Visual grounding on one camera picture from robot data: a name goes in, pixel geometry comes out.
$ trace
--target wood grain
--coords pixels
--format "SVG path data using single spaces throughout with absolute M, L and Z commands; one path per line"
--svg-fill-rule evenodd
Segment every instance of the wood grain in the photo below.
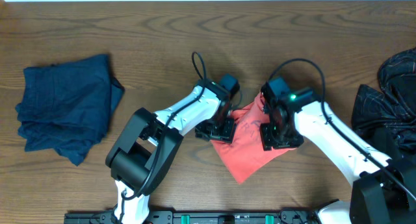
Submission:
M 210 78 L 230 73 L 240 80 L 243 104 L 278 64 L 309 58 L 324 70 L 332 109 L 349 123 L 358 86 L 377 87 L 379 65 L 416 44 L 414 1 L 8 3 L 0 17 L 0 223 L 62 223 L 69 210 L 113 207 L 107 153 L 136 109 L 159 110 L 189 94 L 198 78 L 193 51 L 203 54 Z M 98 53 L 111 54 L 126 87 L 107 137 L 78 167 L 52 150 L 24 153 L 14 110 L 23 68 Z M 316 71 L 305 64 L 281 75 L 293 88 L 319 90 Z M 211 144 L 189 134 L 151 203 L 270 210 L 349 200 L 350 192 L 310 142 L 238 185 Z

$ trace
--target folded garment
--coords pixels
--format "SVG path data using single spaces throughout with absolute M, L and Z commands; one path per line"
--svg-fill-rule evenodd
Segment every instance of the folded garment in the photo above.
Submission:
M 260 124 L 270 122 L 268 115 L 263 113 L 264 105 L 265 99 L 259 93 L 254 102 L 231 113 L 237 124 L 232 143 L 211 140 L 221 160 L 239 184 L 273 158 L 291 150 L 263 151 Z
M 416 49 L 387 59 L 378 71 L 382 92 L 359 87 L 352 128 L 393 159 L 416 154 Z
M 109 74 L 109 56 L 23 70 L 26 87 L 16 106 L 25 151 L 54 149 L 78 166 L 106 135 L 124 89 Z

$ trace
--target black cloth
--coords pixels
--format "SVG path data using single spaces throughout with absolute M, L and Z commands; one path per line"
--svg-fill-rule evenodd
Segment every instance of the black cloth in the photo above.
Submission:
M 16 106 L 25 151 L 54 149 L 78 166 L 106 135 L 124 89 L 109 74 L 109 56 L 44 68 L 25 68 L 25 93 Z
M 364 84 L 359 87 L 352 114 L 352 128 L 393 159 L 414 155 L 416 48 L 387 59 L 378 71 L 378 83 L 382 93 Z

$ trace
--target pink cloth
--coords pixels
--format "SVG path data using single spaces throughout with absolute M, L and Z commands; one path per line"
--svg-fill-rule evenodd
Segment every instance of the pink cloth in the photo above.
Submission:
M 263 151 L 259 128 L 260 124 L 270 122 L 268 115 L 263 113 L 264 105 L 265 99 L 259 93 L 254 102 L 231 113 L 231 117 L 237 124 L 231 144 L 211 140 L 222 162 L 239 184 L 273 158 L 291 150 Z

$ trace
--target folded blue cloth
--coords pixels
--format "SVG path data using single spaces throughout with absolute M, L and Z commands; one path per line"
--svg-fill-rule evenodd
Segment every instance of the folded blue cloth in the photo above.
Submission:
M 54 149 L 78 166 L 106 135 L 124 89 L 110 76 L 109 56 L 23 70 L 23 101 L 16 106 L 25 151 Z

